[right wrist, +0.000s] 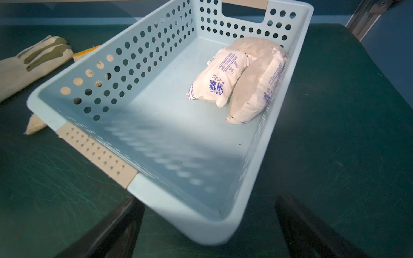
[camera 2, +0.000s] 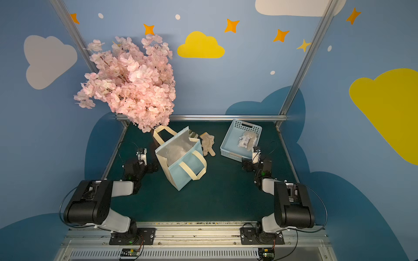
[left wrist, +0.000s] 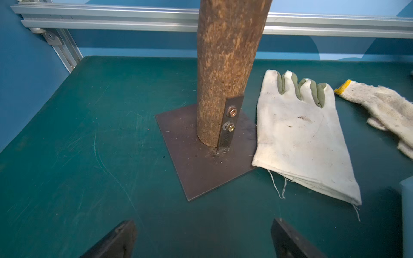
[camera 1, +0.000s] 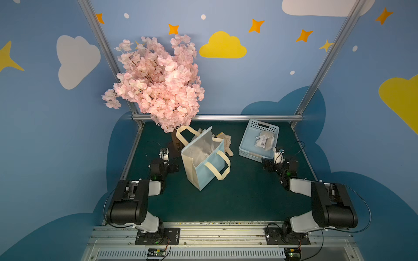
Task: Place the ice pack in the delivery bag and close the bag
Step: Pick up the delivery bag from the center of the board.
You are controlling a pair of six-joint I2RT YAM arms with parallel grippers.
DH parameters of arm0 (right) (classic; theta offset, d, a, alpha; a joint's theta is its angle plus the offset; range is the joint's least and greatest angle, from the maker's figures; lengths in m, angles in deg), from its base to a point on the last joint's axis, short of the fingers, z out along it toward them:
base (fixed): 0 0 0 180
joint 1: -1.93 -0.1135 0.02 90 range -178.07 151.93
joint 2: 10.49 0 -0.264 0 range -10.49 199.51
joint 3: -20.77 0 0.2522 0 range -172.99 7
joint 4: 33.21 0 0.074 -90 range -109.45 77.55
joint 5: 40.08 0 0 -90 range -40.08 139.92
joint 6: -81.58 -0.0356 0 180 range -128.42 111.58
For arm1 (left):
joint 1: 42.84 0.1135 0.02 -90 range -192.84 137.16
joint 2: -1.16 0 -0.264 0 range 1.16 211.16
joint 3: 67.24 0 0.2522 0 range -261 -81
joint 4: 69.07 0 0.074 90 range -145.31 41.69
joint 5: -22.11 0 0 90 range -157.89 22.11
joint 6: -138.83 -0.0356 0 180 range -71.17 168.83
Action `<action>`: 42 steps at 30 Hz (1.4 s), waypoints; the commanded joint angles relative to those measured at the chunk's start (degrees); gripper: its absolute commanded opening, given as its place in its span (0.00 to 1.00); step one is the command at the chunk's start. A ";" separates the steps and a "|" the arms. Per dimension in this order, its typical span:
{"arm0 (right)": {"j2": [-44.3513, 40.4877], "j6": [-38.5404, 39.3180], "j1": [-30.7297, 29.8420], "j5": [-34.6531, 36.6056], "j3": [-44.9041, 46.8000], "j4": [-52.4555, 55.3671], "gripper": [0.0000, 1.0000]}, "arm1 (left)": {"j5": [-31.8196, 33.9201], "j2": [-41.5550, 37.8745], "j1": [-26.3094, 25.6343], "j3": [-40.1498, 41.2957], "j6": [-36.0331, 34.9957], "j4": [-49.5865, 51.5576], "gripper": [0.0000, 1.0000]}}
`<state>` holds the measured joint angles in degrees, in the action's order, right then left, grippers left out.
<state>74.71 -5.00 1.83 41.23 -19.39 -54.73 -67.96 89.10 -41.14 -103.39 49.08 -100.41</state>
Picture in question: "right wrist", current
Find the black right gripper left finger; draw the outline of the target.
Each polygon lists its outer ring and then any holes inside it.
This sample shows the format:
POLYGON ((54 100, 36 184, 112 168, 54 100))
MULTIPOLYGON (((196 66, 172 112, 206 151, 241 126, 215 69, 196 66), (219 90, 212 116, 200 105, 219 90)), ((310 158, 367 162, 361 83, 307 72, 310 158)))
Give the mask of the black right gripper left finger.
POLYGON ((131 258, 145 212, 145 205, 128 196, 102 221, 58 258, 131 258))

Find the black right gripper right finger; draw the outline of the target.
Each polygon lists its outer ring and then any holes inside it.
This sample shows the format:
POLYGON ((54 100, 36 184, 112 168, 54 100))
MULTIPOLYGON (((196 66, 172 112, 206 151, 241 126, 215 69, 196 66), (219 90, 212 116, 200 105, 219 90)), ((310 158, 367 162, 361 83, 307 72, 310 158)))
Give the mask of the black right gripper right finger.
POLYGON ((275 211, 292 258, 369 257, 288 193, 277 197, 275 211))

